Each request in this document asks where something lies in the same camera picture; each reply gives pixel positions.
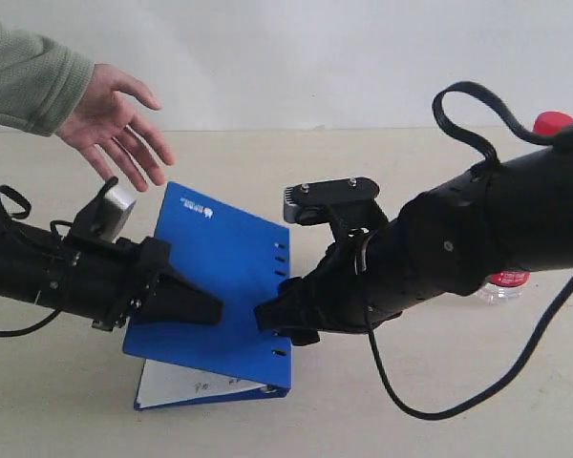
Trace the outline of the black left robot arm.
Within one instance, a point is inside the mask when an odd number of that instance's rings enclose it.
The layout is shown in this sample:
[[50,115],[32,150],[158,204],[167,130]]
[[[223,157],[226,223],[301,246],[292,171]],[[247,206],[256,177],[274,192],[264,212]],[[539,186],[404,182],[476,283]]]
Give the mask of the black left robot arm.
[[25,222],[31,203],[0,185],[0,297],[89,319],[99,330],[126,323],[216,325],[223,301],[170,263],[172,246],[155,237],[120,236],[135,199],[107,180],[74,219],[49,229]]

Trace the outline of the person's open hand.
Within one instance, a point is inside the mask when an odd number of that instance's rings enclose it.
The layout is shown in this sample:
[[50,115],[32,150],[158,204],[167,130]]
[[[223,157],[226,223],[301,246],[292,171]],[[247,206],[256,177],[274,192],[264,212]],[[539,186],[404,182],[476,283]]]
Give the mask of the person's open hand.
[[166,176],[161,166],[176,157],[159,130],[126,97],[158,111],[159,100],[148,86],[109,64],[96,64],[89,83],[72,112],[54,134],[78,151],[107,180],[114,176],[113,161],[134,188],[145,192],[161,186]]

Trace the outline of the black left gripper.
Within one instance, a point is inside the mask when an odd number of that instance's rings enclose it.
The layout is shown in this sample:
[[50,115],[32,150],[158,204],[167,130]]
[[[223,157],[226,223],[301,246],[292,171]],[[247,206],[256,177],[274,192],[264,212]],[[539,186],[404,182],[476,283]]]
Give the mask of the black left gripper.
[[154,237],[110,243],[97,268],[103,283],[92,328],[114,330],[128,321],[217,325],[223,301],[172,270],[170,254],[171,244]]

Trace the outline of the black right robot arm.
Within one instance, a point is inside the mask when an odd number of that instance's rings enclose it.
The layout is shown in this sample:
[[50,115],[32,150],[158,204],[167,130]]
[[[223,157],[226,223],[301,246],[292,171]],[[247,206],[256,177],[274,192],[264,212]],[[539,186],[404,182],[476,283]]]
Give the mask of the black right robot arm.
[[323,332],[363,334],[444,294],[475,294],[493,275],[573,268],[573,124],[533,153],[483,160],[408,201],[394,219],[367,177],[302,183],[284,218],[327,224],[316,267],[256,306],[257,325],[314,344]]

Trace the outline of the green sleeved forearm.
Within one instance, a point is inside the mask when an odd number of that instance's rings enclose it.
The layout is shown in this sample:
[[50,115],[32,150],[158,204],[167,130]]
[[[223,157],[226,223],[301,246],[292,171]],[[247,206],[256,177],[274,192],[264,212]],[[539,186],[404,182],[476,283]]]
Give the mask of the green sleeved forearm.
[[52,135],[80,102],[94,67],[45,35],[0,22],[0,126]]

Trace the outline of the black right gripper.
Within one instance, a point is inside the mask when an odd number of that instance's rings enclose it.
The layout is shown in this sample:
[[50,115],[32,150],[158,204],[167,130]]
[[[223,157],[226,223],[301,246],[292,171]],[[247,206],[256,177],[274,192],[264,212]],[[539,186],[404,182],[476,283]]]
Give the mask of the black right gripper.
[[319,342],[319,332],[362,335],[399,318],[400,312],[385,312],[371,299],[363,273],[358,244],[332,248],[309,274],[254,308],[258,328],[304,346]]

